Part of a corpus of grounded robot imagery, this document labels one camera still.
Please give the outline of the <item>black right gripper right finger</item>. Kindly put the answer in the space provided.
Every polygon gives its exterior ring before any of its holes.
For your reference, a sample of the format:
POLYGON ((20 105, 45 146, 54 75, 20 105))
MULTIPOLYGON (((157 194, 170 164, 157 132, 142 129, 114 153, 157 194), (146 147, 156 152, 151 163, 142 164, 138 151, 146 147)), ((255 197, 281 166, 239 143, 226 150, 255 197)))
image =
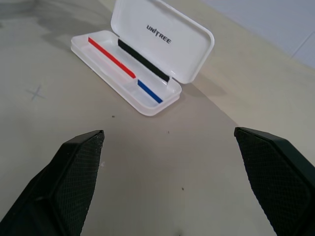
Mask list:
POLYGON ((236 127, 251 189, 277 236, 315 236, 315 166, 287 139, 236 127))

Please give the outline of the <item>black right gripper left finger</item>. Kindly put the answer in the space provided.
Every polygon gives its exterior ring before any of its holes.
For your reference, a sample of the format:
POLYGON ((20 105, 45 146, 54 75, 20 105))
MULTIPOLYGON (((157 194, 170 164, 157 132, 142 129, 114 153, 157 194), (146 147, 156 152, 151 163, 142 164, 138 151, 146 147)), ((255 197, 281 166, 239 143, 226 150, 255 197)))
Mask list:
POLYGON ((80 236, 103 142, 103 130, 95 130, 63 143, 0 221, 0 236, 80 236))

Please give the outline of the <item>white plastic case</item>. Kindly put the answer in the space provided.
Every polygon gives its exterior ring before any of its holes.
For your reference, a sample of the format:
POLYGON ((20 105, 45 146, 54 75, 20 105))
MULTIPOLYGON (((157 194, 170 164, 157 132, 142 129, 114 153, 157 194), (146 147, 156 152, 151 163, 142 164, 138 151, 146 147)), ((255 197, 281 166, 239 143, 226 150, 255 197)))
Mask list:
POLYGON ((213 34, 162 0, 116 0, 111 30, 78 35, 72 52, 135 110, 154 116, 194 81, 213 34))

